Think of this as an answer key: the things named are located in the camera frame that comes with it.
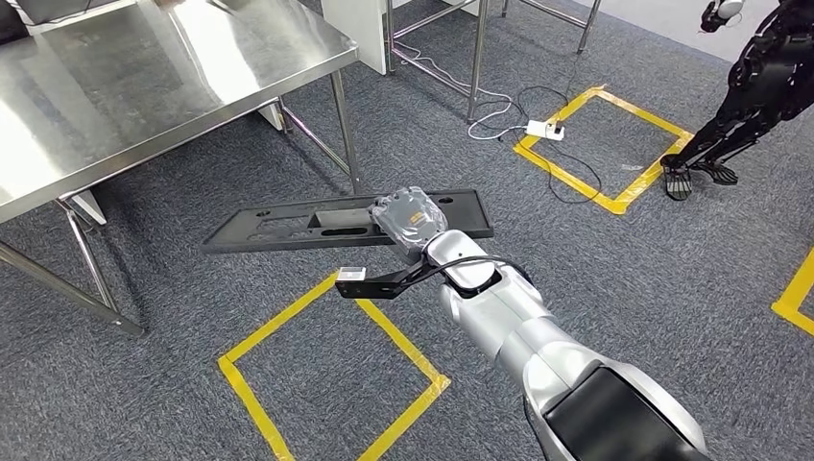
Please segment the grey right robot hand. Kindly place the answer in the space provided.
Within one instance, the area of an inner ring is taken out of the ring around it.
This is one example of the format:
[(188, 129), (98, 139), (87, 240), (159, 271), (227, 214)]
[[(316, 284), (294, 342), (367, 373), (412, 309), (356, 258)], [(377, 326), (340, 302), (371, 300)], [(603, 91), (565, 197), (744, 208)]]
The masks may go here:
[(417, 186), (376, 197), (368, 214), (395, 243), (394, 253), (408, 265), (419, 262), (426, 245), (449, 230), (445, 214)]

